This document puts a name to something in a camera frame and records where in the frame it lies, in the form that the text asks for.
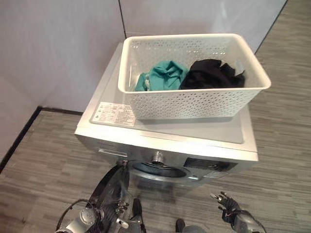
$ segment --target gray floor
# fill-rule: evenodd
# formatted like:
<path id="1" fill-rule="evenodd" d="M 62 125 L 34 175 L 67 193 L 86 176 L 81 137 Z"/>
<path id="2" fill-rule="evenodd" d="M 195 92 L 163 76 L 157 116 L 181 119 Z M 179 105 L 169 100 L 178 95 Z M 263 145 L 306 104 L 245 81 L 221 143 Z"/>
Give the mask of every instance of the gray floor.
<path id="1" fill-rule="evenodd" d="M 311 2 L 289 0 L 257 53 L 273 86 L 250 104 L 260 162 L 192 190 L 131 184 L 149 232 L 177 217 L 207 232 L 232 232 L 209 192 L 225 190 L 270 233 L 311 232 Z M 73 135 L 78 116 L 41 112 L 0 175 L 0 232 L 53 232 L 109 170 Z"/>

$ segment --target black cloth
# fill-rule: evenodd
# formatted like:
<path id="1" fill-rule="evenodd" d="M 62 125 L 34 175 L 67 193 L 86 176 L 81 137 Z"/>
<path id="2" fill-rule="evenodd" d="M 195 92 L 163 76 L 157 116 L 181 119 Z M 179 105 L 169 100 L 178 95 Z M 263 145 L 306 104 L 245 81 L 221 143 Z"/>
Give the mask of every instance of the black cloth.
<path id="1" fill-rule="evenodd" d="M 244 72 L 235 76 L 235 69 L 221 63 L 215 59 L 194 62 L 179 89 L 244 87 Z"/>

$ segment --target laundry basket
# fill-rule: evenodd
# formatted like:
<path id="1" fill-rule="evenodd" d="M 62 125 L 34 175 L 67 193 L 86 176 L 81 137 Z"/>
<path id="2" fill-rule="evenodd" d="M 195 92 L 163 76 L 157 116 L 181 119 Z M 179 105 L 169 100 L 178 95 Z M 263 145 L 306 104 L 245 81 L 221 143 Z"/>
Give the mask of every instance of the laundry basket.
<path id="1" fill-rule="evenodd" d="M 244 71 L 245 87 L 135 91 L 140 74 L 160 61 L 173 60 L 190 68 L 203 59 L 222 60 L 236 74 Z M 123 45 L 118 88 L 129 99 L 137 119 L 232 117 L 270 85 L 257 58 L 237 34 L 137 36 Z"/>

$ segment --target front-load washing machine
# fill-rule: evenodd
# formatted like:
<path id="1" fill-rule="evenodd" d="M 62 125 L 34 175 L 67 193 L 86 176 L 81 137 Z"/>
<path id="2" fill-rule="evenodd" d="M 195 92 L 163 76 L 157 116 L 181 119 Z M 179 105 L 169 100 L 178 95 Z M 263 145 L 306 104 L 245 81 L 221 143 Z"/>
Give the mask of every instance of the front-load washing machine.
<path id="1" fill-rule="evenodd" d="M 118 90 L 119 44 L 75 131 L 112 165 L 130 161 L 144 180 L 200 185 L 258 161 L 248 107 L 231 118 L 135 119 Z"/>

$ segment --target warning label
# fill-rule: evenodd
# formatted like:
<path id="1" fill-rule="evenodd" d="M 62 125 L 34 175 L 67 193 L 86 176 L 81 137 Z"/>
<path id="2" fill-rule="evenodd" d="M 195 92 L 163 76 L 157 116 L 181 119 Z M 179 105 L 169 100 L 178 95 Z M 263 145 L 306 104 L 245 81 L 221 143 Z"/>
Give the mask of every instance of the warning label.
<path id="1" fill-rule="evenodd" d="M 134 126 L 135 116 L 130 105 L 101 102 L 92 121 L 97 123 Z"/>

